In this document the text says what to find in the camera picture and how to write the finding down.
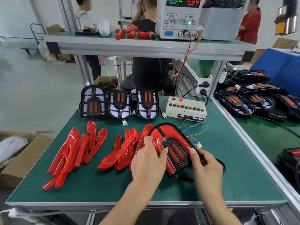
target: hand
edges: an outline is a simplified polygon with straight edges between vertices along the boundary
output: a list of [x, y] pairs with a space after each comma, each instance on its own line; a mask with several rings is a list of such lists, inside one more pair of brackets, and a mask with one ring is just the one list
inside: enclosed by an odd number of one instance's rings
[[142, 3], [143, 3], [143, 0], [138, 0], [138, 2], [137, 2], [137, 14], [142, 14], [143, 13]]
[[145, 146], [137, 152], [131, 162], [133, 179], [131, 185], [142, 193], [142, 197], [145, 197], [147, 204], [163, 178], [168, 154], [168, 149], [165, 148], [158, 157], [152, 140], [152, 136], [144, 138]]
[[223, 167], [216, 161], [214, 156], [207, 151], [196, 148], [207, 161], [207, 165], [203, 166], [200, 162], [199, 155], [194, 148], [190, 149], [190, 157], [192, 160], [194, 171], [194, 182], [203, 203], [209, 201], [223, 201], [222, 197], [222, 177]]

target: current display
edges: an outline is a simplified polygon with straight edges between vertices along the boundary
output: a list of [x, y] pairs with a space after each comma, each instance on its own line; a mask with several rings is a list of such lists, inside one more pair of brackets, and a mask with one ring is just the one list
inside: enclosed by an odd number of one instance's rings
[[201, 0], [167, 0], [167, 6], [199, 8]]

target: white shirt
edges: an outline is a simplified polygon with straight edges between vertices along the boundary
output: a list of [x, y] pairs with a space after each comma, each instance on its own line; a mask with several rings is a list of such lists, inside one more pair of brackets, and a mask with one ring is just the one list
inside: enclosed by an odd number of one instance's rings
[[76, 22], [79, 30], [84, 28], [96, 28], [93, 19], [84, 10], [78, 10], [76, 12]]

